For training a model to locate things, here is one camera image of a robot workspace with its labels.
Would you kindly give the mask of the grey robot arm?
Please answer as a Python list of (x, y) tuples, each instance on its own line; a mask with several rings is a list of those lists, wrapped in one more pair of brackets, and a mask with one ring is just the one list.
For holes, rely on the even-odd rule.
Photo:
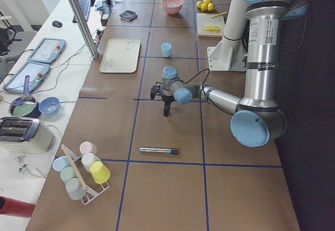
[(184, 82), (175, 67), (165, 67), (162, 83), (151, 88), (160, 96), (164, 116), (172, 102), (186, 104), (194, 98), (232, 115), (230, 129), (247, 147), (259, 147), (280, 137), (285, 116), (274, 100), (275, 74), (283, 20), (303, 16), (308, 0), (231, 0), (222, 40), (208, 48), (212, 71), (245, 71), (243, 98), (205, 83)]

